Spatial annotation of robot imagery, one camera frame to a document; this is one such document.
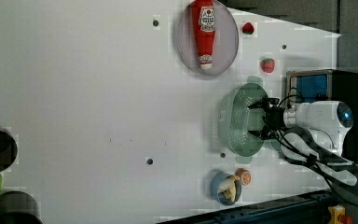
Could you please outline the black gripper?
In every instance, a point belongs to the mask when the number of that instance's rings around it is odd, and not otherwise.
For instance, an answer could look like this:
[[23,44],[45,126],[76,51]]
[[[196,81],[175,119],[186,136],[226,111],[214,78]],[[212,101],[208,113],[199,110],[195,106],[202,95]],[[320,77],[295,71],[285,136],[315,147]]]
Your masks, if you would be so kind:
[[263,108],[265,112],[264,131],[249,131],[250,134],[262,140],[269,140],[275,138],[273,131],[287,128],[283,119],[285,108],[278,107],[279,102],[278,98],[262,98],[248,106],[249,109]]

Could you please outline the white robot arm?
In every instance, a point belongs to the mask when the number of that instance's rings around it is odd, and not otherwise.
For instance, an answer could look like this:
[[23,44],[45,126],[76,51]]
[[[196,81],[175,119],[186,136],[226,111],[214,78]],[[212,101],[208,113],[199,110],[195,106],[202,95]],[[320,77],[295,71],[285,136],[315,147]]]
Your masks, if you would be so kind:
[[285,161],[320,175],[339,199],[358,206],[358,163],[342,157],[354,123],[346,104],[316,101],[282,107],[277,98],[262,98],[248,107],[260,109],[264,123],[251,135],[278,141]]

